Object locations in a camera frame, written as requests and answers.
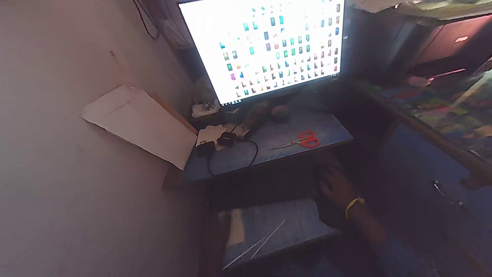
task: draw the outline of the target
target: blue desk surface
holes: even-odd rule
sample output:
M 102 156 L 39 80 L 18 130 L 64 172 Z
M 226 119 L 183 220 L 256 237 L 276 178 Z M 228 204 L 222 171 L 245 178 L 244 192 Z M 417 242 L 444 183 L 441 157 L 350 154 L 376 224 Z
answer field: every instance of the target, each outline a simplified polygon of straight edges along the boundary
M 244 241 L 229 245 L 226 248 L 222 266 L 229 264 L 262 238 L 268 237 L 284 220 L 285 222 L 261 247 L 254 259 L 314 239 L 340 233 L 338 229 L 329 227 L 321 222 L 316 203 L 311 198 L 239 210 L 240 218 L 238 220 L 241 221 L 239 226 L 242 226 L 244 230 Z M 233 230 L 232 224 L 238 224 L 238 222 L 231 221 L 231 230 Z M 261 243 L 248 251 L 247 254 L 234 262 L 231 267 L 249 261 L 260 245 Z
M 319 111 L 310 111 L 308 107 L 290 107 L 292 118 L 282 124 L 265 122 L 249 138 L 258 145 L 258 156 L 253 165 L 278 158 L 334 146 L 353 139 L 345 127 L 332 115 Z M 314 131 L 319 145 L 313 148 L 299 144 L 271 150 L 272 147 L 297 139 L 304 131 Z M 216 151 L 210 159 L 210 170 L 215 175 L 231 172 L 244 167 L 253 159 L 255 146 L 250 142 L 235 143 L 232 147 Z M 192 151 L 184 169 L 182 183 L 190 183 L 210 177 L 207 171 L 207 158 L 197 157 L 196 148 Z

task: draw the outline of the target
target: white stick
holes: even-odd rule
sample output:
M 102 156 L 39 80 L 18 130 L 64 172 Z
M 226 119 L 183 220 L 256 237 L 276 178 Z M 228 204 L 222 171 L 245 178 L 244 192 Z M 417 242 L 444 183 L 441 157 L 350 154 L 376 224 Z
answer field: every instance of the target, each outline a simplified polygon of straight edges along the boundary
M 280 228 L 280 226 L 282 226 L 282 224 L 285 222 L 285 219 L 282 221 L 282 223 L 280 223 L 280 225 L 277 226 L 277 228 L 268 236 L 268 238 L 260 245 L 260 247 L 256 250 L 256 252 L 251 256 L 250 260 L 258 253 L 258 251 L 260 251 L 261 247 L 263 247 L 263 245 L 265 243 L 267 243 L 267 240 Z
M 248 250 L 244 251 L 241 255 L 239 255 L 237 258 L 235 258 L 234 260 L 232 260 L 232 262 L 230 262 L 229 264 L 227 264 L 224 268 L 222 268 L 222 270 L 228 268 L 230 265 L 232 265 L 235 261 L 239 260 L 241 257 L 244 256 L 244 254 L 246 254 L 248 251 L 250 251 L 251 249 L 253 249 L 255 246 L 258 245 L 258 243 L 262 242 L 265 238 L 262 238 L 259 242 L 253 244 L 253 246 L 251 246 L 250 248 L 248 248 Z

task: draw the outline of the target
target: desk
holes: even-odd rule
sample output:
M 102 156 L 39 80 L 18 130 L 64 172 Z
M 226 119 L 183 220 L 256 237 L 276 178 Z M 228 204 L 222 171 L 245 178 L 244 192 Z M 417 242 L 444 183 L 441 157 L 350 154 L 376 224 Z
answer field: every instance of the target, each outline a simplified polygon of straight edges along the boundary
M 292 119 L 289 122 L 276 124 L 267 121 L 251 136 L 250 140 L 258 145 L 258 155 L 253 166 L 310 150 L 339 145 L 353 139 L 332 114 L 310 111 L 307 107 L 291 106 L 290 108 Z M 304 131 L 316 133 L 319 139 L 317 147 L 307 148 L 297 144 L 271 150 L 272 147 L 295 140 Z M 235 143 L 232 147 L 214 153 L 210 159 L 210 170 L 215 175 L 239 170 L 248 166 L 254 154 L 255 146 L 252 143 Z M 207 158 L 197 157 L 195 148 L 184 169 L 182 183 L 196 182 L 208 177 L 211 176 L 207 171 Z
M 477 189 L 492 183 L 492 137 L 465 137 L 465 134 L 490 124 L 491 119 L 466 103 L 456 106 L 452 104 L 452 96 L 466 89 L 456 84 L 453 87 L 400 86 L 390 89 L 381 89 L 363 82 L 352 85 L 397 115 L 398 121 L 408 124 L 429 142 L 467 167 L 472 175 L 480 177 L 478 184 L 473 181 L 467 182 L 466 186 Z
M 285 222 L 261 247 L 254 259 L 314 239 L 340 233 L 339 230 L 329 227 L 319 220 L 318 208 L 313 199 L 254 206 L 239 210 L 241 213 L 240 221 L 244 227 L 245 240 L 227 247 L 222 261 L 223 267 L 259 240 L 268 237 L 283 220 Z M 234 262 L 231 267 L 249 261 L 260 245 L 261 243 L 248 251 L 247 254 Z

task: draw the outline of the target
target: cabinet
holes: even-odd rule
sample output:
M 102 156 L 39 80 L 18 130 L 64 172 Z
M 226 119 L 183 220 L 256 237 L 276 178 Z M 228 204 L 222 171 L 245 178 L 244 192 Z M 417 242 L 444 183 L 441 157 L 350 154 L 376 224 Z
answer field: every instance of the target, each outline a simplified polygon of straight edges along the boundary
M 443 276 L 492 275 L 492 188 L 460 185 L 468 169 L 405 125 L 385 141 L 378 158 L 389 207 L 382 217 L 392 231 Z

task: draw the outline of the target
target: monitor screen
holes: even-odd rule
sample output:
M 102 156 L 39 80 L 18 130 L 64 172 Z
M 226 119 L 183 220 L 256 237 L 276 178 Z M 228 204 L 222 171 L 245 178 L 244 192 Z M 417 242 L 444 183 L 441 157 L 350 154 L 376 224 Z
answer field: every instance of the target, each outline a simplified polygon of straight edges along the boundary
M 340 72 L 343 0 L 199 0 L 179 6 L 219 102 Z

